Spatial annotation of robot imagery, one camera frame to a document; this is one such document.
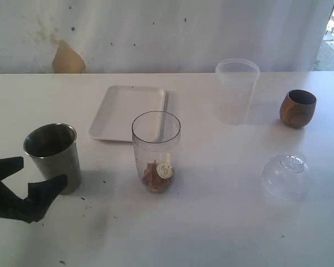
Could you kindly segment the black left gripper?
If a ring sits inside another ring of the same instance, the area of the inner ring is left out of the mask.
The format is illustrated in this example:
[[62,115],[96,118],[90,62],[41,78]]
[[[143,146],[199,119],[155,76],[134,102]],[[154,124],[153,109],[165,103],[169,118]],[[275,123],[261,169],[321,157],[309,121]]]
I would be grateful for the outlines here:
[[41,182],[28,183],[28,195],[18,197],[1,181],[24,168],[22,156],[0,159],[0,218],[38,222],[43,219],[56,197],[67,187],[67,175],[58,175]]

